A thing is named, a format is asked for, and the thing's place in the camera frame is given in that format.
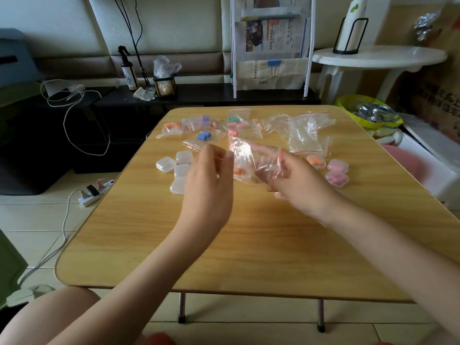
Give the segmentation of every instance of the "hand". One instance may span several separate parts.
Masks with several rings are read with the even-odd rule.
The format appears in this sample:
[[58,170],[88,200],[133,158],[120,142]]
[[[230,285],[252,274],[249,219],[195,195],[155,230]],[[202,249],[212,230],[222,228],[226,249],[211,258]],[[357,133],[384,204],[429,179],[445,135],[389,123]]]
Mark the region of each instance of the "hand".
[[225,226],[233,206],[233,158],[233,152],[208,144],[193,159],[177,226],[211,241]]
[[[274,157],[279,148],[251,144],[251,150]],[[282,151],[282,174],[269,184],[278,191],[276,196],[288,200],[295,208],[322,223],[327,224],[334,206],[347,201],[306,159],[286,150]]]

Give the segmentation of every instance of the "wooden table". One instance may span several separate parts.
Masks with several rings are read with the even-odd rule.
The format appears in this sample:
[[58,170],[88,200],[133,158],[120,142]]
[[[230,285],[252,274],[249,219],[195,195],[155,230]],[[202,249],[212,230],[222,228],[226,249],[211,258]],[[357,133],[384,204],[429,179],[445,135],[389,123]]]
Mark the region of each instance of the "wooden table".
[[[171,110],[164,122],[206,114],[225,118],[231,108]],[[332,106],[251,107],[267,118],[306,110],[337,119],[321,130],[333,136],[332,157],[350,164],[343,192],[429,247],[460,261],[460,223],[342,110]],[[155,167],[186,150],[173,136],[156,139],[158,125],[112,189],[65,248],[56,276],[66,285],[111,288],[158,246],[179,216],[182,196],[173,173]],[[264,143],[285,145],[276,133]],[[226,147],[226,140],[220,143]],[[174,286],[175,291],[316,299],[410,301],[410,298],[335,232],[305,217],[263,186],[235,181],[228,224]]]

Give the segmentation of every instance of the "white round table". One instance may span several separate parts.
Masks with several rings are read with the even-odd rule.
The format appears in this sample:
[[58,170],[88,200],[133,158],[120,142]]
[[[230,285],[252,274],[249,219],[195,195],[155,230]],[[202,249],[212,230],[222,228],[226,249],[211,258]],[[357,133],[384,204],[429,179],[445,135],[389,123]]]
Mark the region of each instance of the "white round table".
[[404,71],[415,73],[423,66],[442,63],[447,53],[427,47],[411,46],[362,46],[358,54],[335,54],[332,48],[315,51],[313,61],[323,64],[316,92],[322,96],[327,75],[332,75],[331,86],[325,104],[334,104],[344,70],[391,69],[377,99],[385,102],[396,79]]

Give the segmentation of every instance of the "small plastic box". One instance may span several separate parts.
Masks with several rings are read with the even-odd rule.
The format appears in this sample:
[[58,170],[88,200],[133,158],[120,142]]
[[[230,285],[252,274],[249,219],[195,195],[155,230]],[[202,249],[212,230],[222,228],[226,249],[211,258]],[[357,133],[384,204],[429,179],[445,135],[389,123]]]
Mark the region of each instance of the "small plastic box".
[[325,168],[327,162],[325,161],[322,155],[308,155],[307,161],[310,163],[314,168]]
[[186,163],[193,162],[193,154],[192,151],[178,151],[176,154],[176,162],[178,165],[183,165]]
[[190,170],[190,165],[188,163],[185,163],[183,165],[177,165],[174,167],[174,177],[175,178],[184,178],[187,176],[187,173]]
[[185,193],[185,178],[176,178],[169,189],[173,194],[183,195]]
[[343,162],[337,159],[331,160],[331,162],[329,162],[328,164],[328,169],[330,169],[331,171],[339,171],[343,174],[348,172],[349,167],[350,166],[347,162]]
[[330,171],[328,174],[324,176],[327,181],[336,186],[337,188],[341,188],[343,185],[347,184],[350,178],[342,172],[339,171]]
[[163,173],[168,173],[170,170],[174,169],[177,163],[169,156],[162,158],[156,162],[156,167]]

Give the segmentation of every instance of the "tile floor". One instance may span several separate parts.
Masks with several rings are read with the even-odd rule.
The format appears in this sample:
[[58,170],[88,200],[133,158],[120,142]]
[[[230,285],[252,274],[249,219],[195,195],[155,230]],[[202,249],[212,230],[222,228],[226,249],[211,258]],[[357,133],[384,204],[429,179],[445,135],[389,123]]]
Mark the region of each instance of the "tile floor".
[[[70,193],[99,178],[117,173],[74,174],[69,172],[39,196],[0,196],[0,229],[35,266],[62,240],[61,225]],[[78,195],[71,199],[66,233],[72,237],[95,206],[80,208]],[[454,213],[460,218],[460,212]],[[55,278],[56,258],[32,273],[25,287],[63,285]],[[95,290],[101,297],[107,290]],[[327,333],[316,331],[316,301],[228,295],[188,294],[189,324],[177,324],[178,294],[170,293],[144,333],[165,331],[180,344],[341,344],[371,345],[387,341],[395,345],[416,344],[436,325],[417,305],[326,301]]]

